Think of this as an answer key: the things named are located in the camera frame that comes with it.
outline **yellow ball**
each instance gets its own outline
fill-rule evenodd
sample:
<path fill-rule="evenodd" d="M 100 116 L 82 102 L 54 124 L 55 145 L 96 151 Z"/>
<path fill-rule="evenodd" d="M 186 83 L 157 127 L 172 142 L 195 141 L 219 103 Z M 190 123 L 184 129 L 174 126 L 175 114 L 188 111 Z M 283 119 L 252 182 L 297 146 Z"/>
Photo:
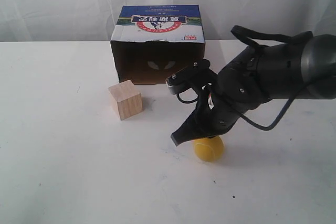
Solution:
<path fill-rule="evenodd" d="M 224 151 L 224 144 L 219 136 L 194 140 L 194 151 L 197 157 L 206 162 L 219 159 Z"/>

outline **white backdrop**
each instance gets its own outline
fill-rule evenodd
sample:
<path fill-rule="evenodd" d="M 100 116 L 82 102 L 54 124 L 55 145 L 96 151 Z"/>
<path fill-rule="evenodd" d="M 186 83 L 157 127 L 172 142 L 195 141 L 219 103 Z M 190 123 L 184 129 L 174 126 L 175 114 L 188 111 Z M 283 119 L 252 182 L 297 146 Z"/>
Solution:
<path fill-rule="evenodd" d="M 108 40 L 123 5 L 199 4 L 206 39 L 238 24 L 266 33 L 336 34 L 336 0 L 0 0 L 0 41 Z"/>

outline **white table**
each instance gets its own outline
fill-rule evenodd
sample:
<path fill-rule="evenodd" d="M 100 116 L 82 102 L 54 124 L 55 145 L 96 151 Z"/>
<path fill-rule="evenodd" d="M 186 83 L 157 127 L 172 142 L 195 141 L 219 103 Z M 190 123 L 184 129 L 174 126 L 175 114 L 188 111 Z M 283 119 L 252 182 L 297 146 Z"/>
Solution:
<path fill-rule="evenodd" d="M 244 48 L 206 57 L 218 71 Z M 295 101 L 270 132 L 240 120 L 209 164 L 170 139 L 194 104 L 140 86 L 144 112 L 120 122 L 117 82 L 109 42 L 0 43 L 1 224 L 336 223 L 336 101 Z"/>

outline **cardboard box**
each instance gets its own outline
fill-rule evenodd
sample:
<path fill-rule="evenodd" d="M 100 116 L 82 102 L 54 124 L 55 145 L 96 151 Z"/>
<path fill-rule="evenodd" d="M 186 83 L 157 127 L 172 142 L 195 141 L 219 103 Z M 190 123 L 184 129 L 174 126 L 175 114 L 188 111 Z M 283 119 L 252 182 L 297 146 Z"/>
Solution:
<path fill-rule="evenodd" d="M 123 6 L 111 47 L 120 82 L 165 83 L 204 57 L 198 5 Z"/>

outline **wooden block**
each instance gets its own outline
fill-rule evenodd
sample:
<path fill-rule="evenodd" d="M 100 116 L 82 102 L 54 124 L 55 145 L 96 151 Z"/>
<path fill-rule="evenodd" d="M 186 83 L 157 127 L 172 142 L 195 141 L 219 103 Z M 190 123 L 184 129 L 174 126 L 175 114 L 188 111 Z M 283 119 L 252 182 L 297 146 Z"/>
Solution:
<path fill-rule="evenodd" d="M 120 120 L 129 118 L 142 111 L 141 93 L 131 81 L 124 81 L 109 87 L 112 106 Z"/>

